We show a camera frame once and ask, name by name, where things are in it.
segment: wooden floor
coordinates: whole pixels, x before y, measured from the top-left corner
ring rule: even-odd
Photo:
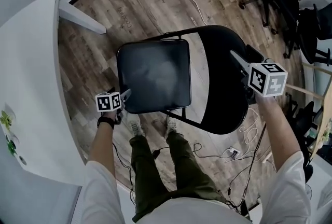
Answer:
[[[298,51],[294,52],[291,59],[283,59],[285,45],[282,37],[272,35],[268,28],[263,28],[260,7],[257,4],[250,4],[245,10],[241,10],[238,7],[239,0],[196,1],[208,24],[231,28],[246,44],[254,46],[266,56],[281,63],[289,72],[289,83],[302,86],[302,67]],[[143,40],[169,31],[204,24],[194,3],[190,0],[79,0],[75,6],[107,27],[106,35],[98,35],[65,20],[61,20],[59,25],[59,58],[65,99],[79,143],[88,155],[99,117],[95,109],[94,96],[113,86],[118,87],[116,66],[118,48],[130,41]],[[274,14],[271,21],[272,26],[275,27]],[[209,69],[199,37],[191,35],[186,39],[190,44],[192,80],[192,104],[187,110],[187,116],[200,121],[204,114],[209,89]],[[299,94],[296,96],[299,100],[303,99]],[[280,104],[284,105],[285,101],[285,97],[279,98]],[[166,146],[161,136],[165,131],[165,115],[153,113],[140,117],[151,150]],[[255,119],[256,114],[249,110],[243,123],[244,127],[250,128]],[[220,125],[223,125],[222,118],[220,118]],[[257,128],[260,133],[261,120],[258,119],[251,128]],[[182,130],[191,145],[196,142],[202,144],[203,147],[198,152],[202,156],[221,155],[230,146],[241,149],[242,153],[248,149],[248,145],[243,140],[244,134],[239,130],[228,135],[215,135],[187,124],[182,125]],[[253,138],[255,133],[256,129],[249,131],[249,138]],[[114,143],[127,163],[131,155],[130,138],[131,134],[124,123],[116,126]],[[254,150],[257,140],[258,137],[252,141],[250,150]],[[258,158],[266,155],[269,146],[266,133]],[[117,157],[115,159],[116,178],[129,187],[128,171],[121,166]],[[226,159],[216,157],[197,160],[227,198],[230,181],[251,162],[251,159],[228,162]],[[174,190],[176,178],[168,149],[162,150],[156,165],[165,186]],[[235,203],[238,203],[241,198],[247,173],[248,171],[243,172],[232,184],[231,198]],[[262,186],[273,174],[272,164],[255,163],[246,196],[248,206],[256,203]]]

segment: green pants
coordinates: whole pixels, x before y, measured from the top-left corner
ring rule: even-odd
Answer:
[[[166,189],[160,179],[146,138],[135,136],[130,140],[131,164],[136,174],[134,222],[172,198],[191,197],[225,202],[211,178],[199,168],[188,141],[182,135],[171,132],[166,142],[175,165],[177,190],[172,192]]]

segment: shoe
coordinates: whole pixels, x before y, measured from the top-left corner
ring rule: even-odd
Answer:
[[[180,113],[177,110],[171,110],[170,112],[176,115],[180,115]],[[179,133],[178,130],[179,130],[180,120],[167,115],[166,122],[167,122],[167,130],[166,130],[165,139],[167,139],[168,135],[171,132]]]
[[[129,131],[134,135],[145,136],[144,131],[141,126],[141,120],[137,114],[127,113],[126,123],[129,128]]]

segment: cube with fiducial markers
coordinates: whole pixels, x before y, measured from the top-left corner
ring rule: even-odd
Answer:
[[[99,113],[115,111],[121,108],[120,93],[100,93],[95,96],[95,104]]]
[[[277,63],[250,64],[248,86],[263,97],[284,93],[288,72]]]

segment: black wrist strap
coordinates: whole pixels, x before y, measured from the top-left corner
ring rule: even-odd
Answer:
[[[97,122],[97,128],[99,127],[99,124],[101,122],[107,122],[110,125],[110,127],[112,127],[112,129],[114,129],[114,121],[111,118],[107,118],[107,117],[103,117],[103,116],[100,117]]]

